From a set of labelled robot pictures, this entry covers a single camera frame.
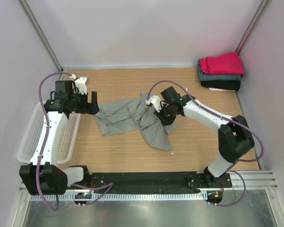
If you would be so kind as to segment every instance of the stack of folded clothes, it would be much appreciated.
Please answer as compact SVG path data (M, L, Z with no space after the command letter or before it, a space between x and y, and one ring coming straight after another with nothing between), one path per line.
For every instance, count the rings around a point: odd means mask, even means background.
M245 74L237 52L200 59L197 64L197 71L203 87L236 91L240 89L240 79Z

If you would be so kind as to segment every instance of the wooden table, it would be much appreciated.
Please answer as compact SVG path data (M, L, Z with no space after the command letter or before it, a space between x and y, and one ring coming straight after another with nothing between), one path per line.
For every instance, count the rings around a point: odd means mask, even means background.
M139 98L159 80L173 80L188 88L203 104L232 116L242 114L235 92L210 91L201 87L195 68L69 70L89 77L88 91L98 92L98 103ZM171 86L159 84L159 94ZM183 95L179 88L174 88ZM176 172L203 171L219 155L218 136L201 123L182 116L175 120L176 129L169 135L172 151L150 148L139 130L103 137L93 116L81 115L80 126L70 162L60 165L87 165L91 172ZM254 150L245 159L255 158ZM238 163L235 170L258 170L254 163Z

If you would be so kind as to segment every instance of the blue folded shirt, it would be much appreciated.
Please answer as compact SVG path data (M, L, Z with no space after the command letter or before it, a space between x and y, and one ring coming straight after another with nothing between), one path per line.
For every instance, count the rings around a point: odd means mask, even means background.
M200 60L197 64L197 71L199 76L199 81L214 81L214 80L240 80L241 75L208 75L203 73L200 67Z

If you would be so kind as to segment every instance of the gray metal surface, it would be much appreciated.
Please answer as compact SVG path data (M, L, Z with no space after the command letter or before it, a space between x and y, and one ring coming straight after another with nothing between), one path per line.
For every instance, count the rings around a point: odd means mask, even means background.
M223 204L236 201L242 191L225 191ZM276 227L265 190L250 190L230 208L205 201L99 202L76 207L61 202L61 211L50 211L42 202L30 202L25 227Z
M284 200L279 190L266 190L267 197L278 226L284 227Z

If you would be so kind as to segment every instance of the white wall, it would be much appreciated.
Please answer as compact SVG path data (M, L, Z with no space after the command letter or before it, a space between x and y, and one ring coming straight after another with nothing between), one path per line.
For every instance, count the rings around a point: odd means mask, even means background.
M27 0L67 68L195 65L234 51L260 0Z
M0 227L7 226L19 189L16 155L38 85L56 70L19 3L0 0ZM53 80L44 85L44 97L53 87Z
M241 58L243 111L264 141L261 164L273 171L284 197L284 0L271 1Z

